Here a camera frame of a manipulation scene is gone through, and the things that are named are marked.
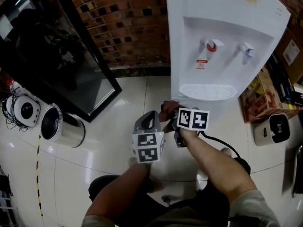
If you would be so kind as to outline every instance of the white appliance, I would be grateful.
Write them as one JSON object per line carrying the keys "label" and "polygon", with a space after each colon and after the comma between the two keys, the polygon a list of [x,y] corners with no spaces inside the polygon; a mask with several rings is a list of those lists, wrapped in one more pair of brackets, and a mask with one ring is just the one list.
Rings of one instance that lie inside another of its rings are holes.
{"label": "white appliance", "polygon": [[167,0],[171,99],[211,111],[235,101],[278,44],[290,13],[279,0]]}

